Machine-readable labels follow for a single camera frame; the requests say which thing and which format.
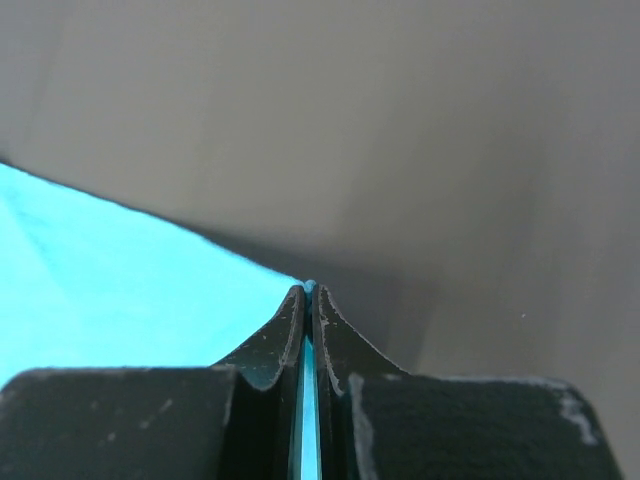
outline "gray wall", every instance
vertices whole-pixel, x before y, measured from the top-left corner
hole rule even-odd
[[[427,373],[577,384],[640,476],[640,3],[5,0],[0,150],[327,282]]]

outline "cyan fabric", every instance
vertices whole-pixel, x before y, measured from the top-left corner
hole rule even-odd
[[[33,367],[206,366],[297,280],[0,165],[0,387]]]
[[[304,341],[304,363],[302,374],[302,446],[300,455],[300,478],[321,478],[320,445],[318,438],[318,408],[316,400],[316,375],[313,346],[308,338]]]

